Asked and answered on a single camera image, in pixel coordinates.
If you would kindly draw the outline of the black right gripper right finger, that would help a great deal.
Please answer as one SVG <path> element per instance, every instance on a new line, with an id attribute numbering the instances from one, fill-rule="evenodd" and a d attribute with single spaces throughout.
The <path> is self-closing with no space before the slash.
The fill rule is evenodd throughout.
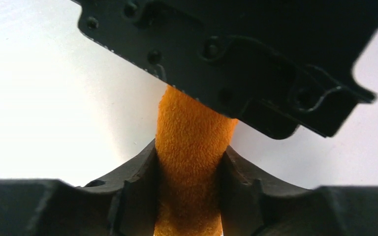
<path id="1" fill-rule="evenodd" d="M 228 147 L 220 163 L 226 236 L 378 236 L 378 186 L 305 189 Z"/>

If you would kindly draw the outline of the orange towel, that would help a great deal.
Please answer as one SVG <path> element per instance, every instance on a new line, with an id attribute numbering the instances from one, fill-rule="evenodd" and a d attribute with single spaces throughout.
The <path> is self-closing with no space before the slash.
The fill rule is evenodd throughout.
<path id="1" fill-rule="evenodd" d="M 218 167 L 238 123 L 167 86 L 155 148 L 160 183 L 157 236 L 220 236 Z"/>

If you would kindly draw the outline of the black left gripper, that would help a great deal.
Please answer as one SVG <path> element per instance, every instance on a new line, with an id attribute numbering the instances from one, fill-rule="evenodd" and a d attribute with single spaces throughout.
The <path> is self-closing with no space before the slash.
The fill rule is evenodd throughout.
<path id="1" fill-rule="evenodd" d="M 214 111 L 281 140 L 332 137 L 376 95 L 352 68 L 378 0 L 79 0 L 78 29 Z"/>

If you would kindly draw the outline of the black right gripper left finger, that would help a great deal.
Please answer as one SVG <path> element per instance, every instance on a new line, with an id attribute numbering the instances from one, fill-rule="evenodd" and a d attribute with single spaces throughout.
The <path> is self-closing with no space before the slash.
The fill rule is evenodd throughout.
<path id="1" fill-rule="evenodd" d="M 154 142 L 83 187 L 0 179 L 0 236 L 151 236 L 157 185 Z"/>

